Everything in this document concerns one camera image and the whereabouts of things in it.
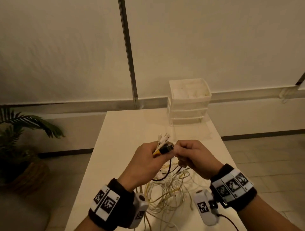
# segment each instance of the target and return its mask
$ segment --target left hand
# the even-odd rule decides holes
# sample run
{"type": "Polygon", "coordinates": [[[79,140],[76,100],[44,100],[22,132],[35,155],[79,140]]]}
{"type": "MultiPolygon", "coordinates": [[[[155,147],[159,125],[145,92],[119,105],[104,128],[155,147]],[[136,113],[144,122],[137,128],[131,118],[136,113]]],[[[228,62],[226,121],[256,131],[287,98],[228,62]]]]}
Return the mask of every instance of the left hand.
{"type": "Polygon", "coordinates": [[[117,181],[132,192],[135,188],[147,184],[160,171],[165,162],[174,157],[174,151],[153,158],[158,142],[142,144],[135,151],[127,168],[117,181]]]}

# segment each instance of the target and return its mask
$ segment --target black wristband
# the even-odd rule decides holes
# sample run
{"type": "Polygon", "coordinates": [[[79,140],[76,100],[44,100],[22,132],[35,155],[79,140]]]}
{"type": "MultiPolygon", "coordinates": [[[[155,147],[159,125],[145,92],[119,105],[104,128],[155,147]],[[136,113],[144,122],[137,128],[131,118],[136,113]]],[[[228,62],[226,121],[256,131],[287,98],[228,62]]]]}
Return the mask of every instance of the black wristband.
{"type": "Polygon", "coordinates": [[[112,179],[108,187],[104,187],[96,195],[93,206],[91,206],[88,215],[89,218],[100,228],[106,231],[114,231],[118,226],[128,227],[130,219],[134,216],[134,192],[128,192],[116,179],[112,179]],[[102,210],[108,217],[101,218],[97,213],[102,210]]]}
{"type": "Polygon", "coordinates": [[[217,187],[217,189],[212,184],[215,181],[222,179],[223,177],[225,177],[226,175],[231,173],[233,170],[234,170],[234,168],[232,166],[230,166],[229,164],[225,164],[219,170],[218,174],[211,178],[210,189],[215,197],[215,200],[220,202],[224,208],[232,207],[237,212],[239,212],[242,209],[244,209],[257,195],[257,191],[255,190],[253,185],[248,181],[248,179],[242,173],[239,173],[238,175],[236,175],[234,177],[234,179],[231,179],[229,181],[222,181],[223,185],[220,187],[217,187]],[[230,183],[235,184],[236,188],[233,190],[230,189],[230,187],[229,187],[230,183]],[[252,185],[250,187],[250,189],[246,188],[247,183],[252,185]],[[237,189],[244,190],[244,194],[241,196],[237,196],[235,194],[235,191],[237,189]],[[224,201],[223,197],[226,196],[226,193],[227,193],[227,195],[232,194],[232,196],[235,197],[235,199],[231,200],[229,202],[224,201]]]}

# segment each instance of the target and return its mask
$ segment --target wristband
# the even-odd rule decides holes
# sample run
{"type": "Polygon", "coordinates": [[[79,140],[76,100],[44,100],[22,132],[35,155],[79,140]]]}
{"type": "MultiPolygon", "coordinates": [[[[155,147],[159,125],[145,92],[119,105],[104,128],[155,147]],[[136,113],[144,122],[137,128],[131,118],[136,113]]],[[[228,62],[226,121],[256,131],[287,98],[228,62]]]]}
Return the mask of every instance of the wristband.
{"type": "Polygon", "coordinates": [[[118,226],[128,227],[135,213],[134,196],[134,192],[128,192],[113,178],[93,199],[89,218],[106,231],[113,231],[118,226]]]}
{"type": "Polygon", "coordinates": [[[257,194],[253,184],[240,170],[229,164],[225,164],[219,173],[211,178],[210,189],[224,208],[232,207],[237,212],[245,208],[257,194]]]}

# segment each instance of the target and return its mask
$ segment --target wicker basket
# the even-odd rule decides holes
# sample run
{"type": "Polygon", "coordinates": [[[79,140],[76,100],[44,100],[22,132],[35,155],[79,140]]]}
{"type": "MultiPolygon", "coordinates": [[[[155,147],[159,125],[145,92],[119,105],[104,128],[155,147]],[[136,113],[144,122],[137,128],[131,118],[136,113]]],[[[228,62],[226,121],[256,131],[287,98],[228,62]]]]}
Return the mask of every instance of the wicker basket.
{"type": "Polygon", "coordinates": [[[43,161],[32,162],[27,169],[5,188],[20,195],[28,195],[38,190],[50,173],[49,167],[43,161]]]}

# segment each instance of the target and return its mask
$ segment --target white table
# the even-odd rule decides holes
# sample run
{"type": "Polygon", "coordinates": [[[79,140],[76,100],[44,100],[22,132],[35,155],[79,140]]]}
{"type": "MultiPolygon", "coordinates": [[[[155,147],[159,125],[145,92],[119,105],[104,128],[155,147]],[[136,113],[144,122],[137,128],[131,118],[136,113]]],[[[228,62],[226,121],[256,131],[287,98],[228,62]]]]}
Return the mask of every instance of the white table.
{"type": "MultiPolygon", "coordinates": [[[[192,125],[179,127],[179,130],[175,131],[176,138],[194,139],[198,137],[197,139],[200,139],[218,160],[236,167],[212,121],[208,116],[205,120],[206,122],[199,131],[198,129],[194,130],[192,125]]],[[[173,127],[169,126],[165,108],[108,112],[65,231],[74,230],[87,216],[91,201],[96,193],[112,178],[120,176],[139,145],[155,141],[159,133],[165,134],[166,132],[173,132],[173,127]]],[[[205,186],[209,185],[209,182],[205,180],[199,183],[205,186]]],[[[228,216],[240,231],[246,230],[233,209],[223,209],[220,205],[218,210],[219,213],[228,216]]],[[[156,219],[150,215],[148,215],[148,218],[153,226],[153,231],[159,230],[156,219]]],[[[179,227],[180,231],[235,230],[233,225],[225,218],[220,218],[220,222],[216,226],[206,226],[202,222],[197,209],[194,207],[194,210],[191,211],[189,206],[184,206],[182,211],[176,213],[172,222],[179,227]]],[[[136,230],[144,230],[143,222],[136,230]]]]}

